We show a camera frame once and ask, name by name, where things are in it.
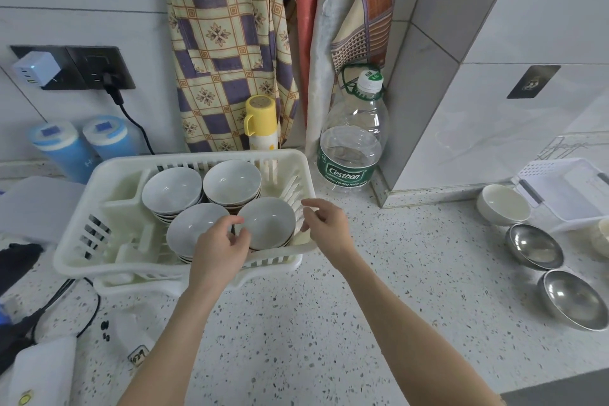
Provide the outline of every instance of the wall socket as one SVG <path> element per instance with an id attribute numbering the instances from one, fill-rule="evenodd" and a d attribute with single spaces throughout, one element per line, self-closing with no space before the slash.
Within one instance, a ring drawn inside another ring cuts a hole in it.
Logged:
<path id="1" fill-rule="evenodd" d="M 48 51 L 62 68 L 43 90 L 102 90 L 102 74 L 112 72 L 123 89 L 135 88 L 118 47 L 11 45 L 18 58 L 31 51 Z"/>

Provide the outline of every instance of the hand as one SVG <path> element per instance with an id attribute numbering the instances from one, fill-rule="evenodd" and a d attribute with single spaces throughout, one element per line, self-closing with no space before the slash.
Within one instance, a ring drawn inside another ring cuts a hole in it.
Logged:
<path id="1" fill-rule="evenodd" d="M 231 225 L 243 223 L 243 217 L 225 215 L 199 236 L 188 287 L 193 290 L 224 291 L 246 261 L 251 233 L 243 228 L 235 237 L 228 231 Z"/>
<path id="2" fill-rule="evenodd" d="M 303 199 L 304 223 L 301 231 L 311 229 L 311 238 L 339 271 L 357 252 L 349 233 L 349 219 L 341 208 L 323 199 Z"/>

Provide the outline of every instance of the person's left hand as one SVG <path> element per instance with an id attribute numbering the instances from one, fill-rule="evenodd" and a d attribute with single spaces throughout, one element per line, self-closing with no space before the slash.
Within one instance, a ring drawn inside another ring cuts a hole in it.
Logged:
<path id="1" fill-rule="evenodd" d="M 199 236 L 188 287 L 197 291 L 224 291 L 246 261 L 252 235 L 243 228 L 239 236 L 228 232 L 231 225 L 243 223 L 243 217 L 226 215 Z"/>

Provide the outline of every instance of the white countertop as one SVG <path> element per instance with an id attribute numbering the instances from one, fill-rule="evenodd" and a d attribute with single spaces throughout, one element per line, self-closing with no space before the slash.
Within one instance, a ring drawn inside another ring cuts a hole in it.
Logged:
<path id="1" fill-rule="evenodd" d="M 484 224 L 474 202 L 415 208 L 377 207 L 371 192 L 331 198 L 351 220 L 357 247 L 378 275 L 432 324 L 497 392 L 609 367 L 609 331 L 580 332 L 556 323 L 540 306 L 540 275 L 517 265 L 504 230 Z M 556 236 L 566 268 L 607 301 L 607 262 L 577 235 Z M 63 279 L 43 257 L 2 299 L 29 313 Z M 38 337 L 77 332 L 93 311 L 85 282 L 44 318 Z M 114 308 L 136 306 L 154 338 L 175 300 L 161 294 L 102 300 L 79 339 L 72 406 L 113 405 L 133 370 L 102 337 Z M 187 395 L 204 404 L 405 404 L 345 280 L 319 253 L 292 274 L 258 278 L 225 292 L 209 317 Z"/>

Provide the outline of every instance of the yellow thermos cup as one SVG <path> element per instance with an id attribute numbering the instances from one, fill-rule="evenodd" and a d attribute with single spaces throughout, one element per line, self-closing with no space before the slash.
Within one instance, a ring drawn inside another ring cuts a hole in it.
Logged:
<path id="1" fill-rule="evenodd" d="M 246 101 L 246 118 L 243 121 L 250 149 L 277 149 L 277 111 L 275 100 L 266 95 L 253 95 Z"/>

